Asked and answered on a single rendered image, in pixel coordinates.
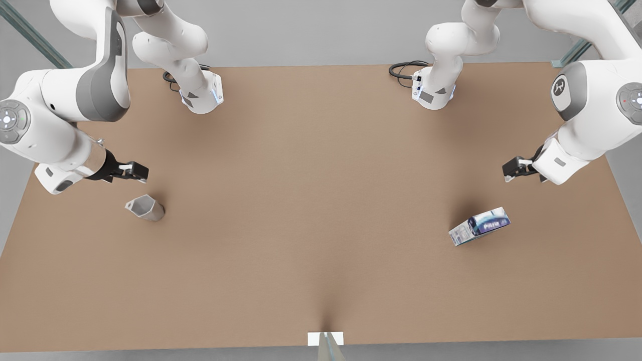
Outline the grey hexagonal cup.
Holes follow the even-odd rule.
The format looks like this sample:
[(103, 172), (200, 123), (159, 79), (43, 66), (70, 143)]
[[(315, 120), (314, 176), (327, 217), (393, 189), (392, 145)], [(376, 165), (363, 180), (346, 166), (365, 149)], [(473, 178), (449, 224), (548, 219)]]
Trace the grey hexagonal cup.
[(137, 197), (125, 204), (124, 208), (131, 211), (139, 219), (157, 222), (165, 215), (165, 208), (149, 194)]

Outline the blue and white box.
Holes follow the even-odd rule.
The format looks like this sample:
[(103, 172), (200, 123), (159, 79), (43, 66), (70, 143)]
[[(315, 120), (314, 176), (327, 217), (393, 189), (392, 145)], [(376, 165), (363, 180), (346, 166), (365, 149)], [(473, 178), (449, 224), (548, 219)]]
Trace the blue and white box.
[(449, 231), (455, 246), (459, 246), (511, 224), (503, 207), (475, 215)]

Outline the silver frame post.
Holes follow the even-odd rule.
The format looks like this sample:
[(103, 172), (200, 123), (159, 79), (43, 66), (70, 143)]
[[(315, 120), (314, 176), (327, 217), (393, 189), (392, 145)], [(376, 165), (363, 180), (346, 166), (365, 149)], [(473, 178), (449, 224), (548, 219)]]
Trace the silver frame post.
[(307, 345), (318, 347), (317, 361), (346, 361), (340, 346), (344, 345), (344, 332), (308, 332)]
[(0, 0), (0, 16), (23, 38), (39, 51), (55, 68), (69, 69), (73, 66), (53, 47), (8, 0)]
[[(607, 0), (619, 13), (628, 29), (638, 38), (642, 47), (642, 0)], [(600, 55), (587, 40), (576, 35), (569, 35), (572, 46), (559, 60), (552, 60), (552, 68), (563, 68), (576, 60), (595, 60)]]

